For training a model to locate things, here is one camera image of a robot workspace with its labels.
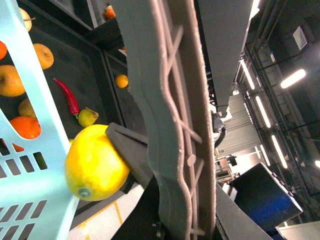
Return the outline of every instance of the apple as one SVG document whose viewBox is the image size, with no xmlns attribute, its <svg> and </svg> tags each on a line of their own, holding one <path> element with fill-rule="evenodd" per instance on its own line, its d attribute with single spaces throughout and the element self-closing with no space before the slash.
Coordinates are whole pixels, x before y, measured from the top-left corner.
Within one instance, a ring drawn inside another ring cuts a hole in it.
<svg viewBox="0 0 320 240">
<path fill-rule="evenodd" d="M 50 68 L 55 61 L 51 50 L 47 46 L 40 43 L 33 44 L 33 47 L 39 59 L 41 68 L 43 70 Z"/>
<path fill-rule="evenodd" d="M 0 66 L 0 95 L 17 97 L 26 92 L 15 66 Z"/>
<path fill-rule="evenodd" d="M 23 10 L 20 7 L 19 7 L 19 9 L 20 9 L 20 13 L 21 13 L 21 16 L 23 18 L 26 30 L 29 32 L 31 30 L 31 27 L 32 27 L 32 20 L 33 19 L 30 18 L 29 14 L 25 10 Z"/>
</svg>

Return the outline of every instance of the orange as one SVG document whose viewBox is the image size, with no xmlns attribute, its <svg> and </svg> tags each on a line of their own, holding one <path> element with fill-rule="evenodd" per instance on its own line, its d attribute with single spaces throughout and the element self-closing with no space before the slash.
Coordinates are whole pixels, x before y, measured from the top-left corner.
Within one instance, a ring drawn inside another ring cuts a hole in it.
<svg viewBox="0 0 320 240">
<path fill-rule="evenodd" d="M 40 133 L 41 128 L 36 118 L 30 116 L 18 116 L 10 121 L 16 132 L 25 139 L 36 139 Z M 24 150 L 23 147 L 13 144 L 17 152 Z"/>
<path fill-rule="evenodd" d="M 126 47 L 125 47 L 125 46 L 122 47 L 121 50 L 123 50 L 125 54 L 127 53 L 127 50 L 126 50 Z"/>
<path fill-rule="evenodd" d="M 116 17 L 115 11 L 111 5 L 108 5 L 105 11 L 105 17 L 108 20 L 114 19 Z"/>
<path fill-rule="evenodd" d="M 128 78 L 126 75 L 119 75 L 115 78 L 115 84 L 118 88 L 123 89 L 128 86 Z"/>
<path fill-rule="evenodd" d="M 5 57 L 7 52 L 8 52 L 8 49 L 6 45 L 2 41 L 0 41 L 0 60 Z"/>
</svg>

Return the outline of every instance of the pear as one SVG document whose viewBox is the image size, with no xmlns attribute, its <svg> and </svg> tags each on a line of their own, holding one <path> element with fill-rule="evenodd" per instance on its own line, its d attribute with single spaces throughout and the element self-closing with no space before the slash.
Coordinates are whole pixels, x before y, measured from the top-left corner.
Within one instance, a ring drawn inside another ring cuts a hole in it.
<svg viewBox="0 0 320 240">
<path fill-rule="evenodd" d="M 79 124 L 86 128 L 95 123 L 98 119 L 99 114 L 89 108 L 82 109 L 78 115 Z"/>
</svg>

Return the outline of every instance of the yellow lemon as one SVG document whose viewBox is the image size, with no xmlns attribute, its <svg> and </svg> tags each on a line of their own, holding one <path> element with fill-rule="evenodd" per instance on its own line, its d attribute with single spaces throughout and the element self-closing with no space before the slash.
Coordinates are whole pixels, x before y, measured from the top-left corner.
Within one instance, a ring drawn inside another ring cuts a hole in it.
<svg viewBox="0 0 320 240">
<path fill-rule="evenodd" d="M 128 78 L 126 75 L 119 75 L 115 78 L 115 84 L 118 88 L 123 89 L 128 86 Z"/>
<path fill-rule="evenodd" d="M 127 180 L 129 167 L 106 134 L 107 125 L 83 129 L 65 160 L 65 179 L 71 192 L 85 201 L 100 201 L 116 193 Z"/>
</svg>

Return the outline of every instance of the fluorescent light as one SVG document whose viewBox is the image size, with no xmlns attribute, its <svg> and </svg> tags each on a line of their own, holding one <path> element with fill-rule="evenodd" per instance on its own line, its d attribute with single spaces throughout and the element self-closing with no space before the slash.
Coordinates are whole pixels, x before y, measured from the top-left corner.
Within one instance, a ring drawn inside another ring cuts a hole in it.
<svg viewBox="0 0 320 240">
<path fill-rule="evenodd" d="M 254 149 L 255 149 L 256 154 L 258 155 L 258 158 L 260 159 L 261 155 L 260 155 L 260 151 L 258 150 L 257 146 L 254 146 Z"/>
<path fill-rule="evenodd" d="M 252 19 L 259 12 L 259 10 L 260 10 L 258 8 L 259 2 L 260 2 L 260 0 L 254 0 L 253 1 L 249 20 Z"/>
<path fill-rule="evenodd" d="M 267 126 L 268 128 L 270 128 L 270 127 L 271 127 L 271 124 L 270 124 L 269 118 L 268 118 L 268 116 L 267 116 L 266 110 L 265 110 L 264 106 L 262 105 L 262 102 L 261 102 L 260 97 L 259 97 L 259 96 L 256 96 L 256 97 L 255 97 L 255 100 L 256 100 L 256 102 L 258 103 L 260 112 L 261 112 L 261 114 L 262 114 L 262 117 L 263 117 L 263 119 L 264 119 L 264 122 L 265 122 L 266 126 Z"/>
<path fill-rule="evenodd" d="M 285 80 L 283 80 L 280 86 L 283 89 L 285 89 L 291 86 L 292 84 L 298 82 L 300 79 L 304 78 L 305 76 L 306 76 L 306 71 L 303 69 L 300 69 L 296 71 L 294 74 L 292 74 L 291 76 L 287 77 Z"/>
<path fill-rule="evenodd" d="M 288 165 L 287 165 L 287 163 L 286 163 L 285 157 L 284 157 L 284 155 L 283 155 L 283 153 L 282 153 L 282 151 L 281 151 L 281 149 L 280 149 L 279 143 L 278 143 L 275 135 L 272 135 L 271 138 L 272 138 L 273 145 L 274 145 L 275 150 L 277 151 L 277 153 L 278 153 L 278 155 L 279 155 L 279 158 L 280 158 L 280 160 L 281 160 L 281 163 L 282 163 L 283 167 L 284 167 L 285 169 L 287 169 L 287 168 L 288 168 Z"/>
<path fill-rule="evenodd" d="M 251 89 L 252 90 L 255 89 L 254 82 L 252 81 L 252 78 L 250 76 L 248 68 L 247 68 L 247 66 L 245 64 L 245 60 L 244 59 L 240 60 L 240 63 L 241 63 L 241 66 L 243 67 L 243 71 L 244 71 L 244 73 L 246 75 L 246 78 L 248 79 L 248 82 L 249 82 L 249 85 L 250 85 Z"/>
<path fill-rule="evenodd" d="M 266 163 L 268 166 L 270 166 L 269 158 L 268 158 L 267 153 L 266 153 L 266 150 L 265 150 L 265 148 L 264 148 L 264 146 L 263 146 L 262 144 L 260 145 L 260 148 L 261 148 L 262 154 L 263 154 L 263 156 L 264 156 L 265 163 Z"/>
</svg>

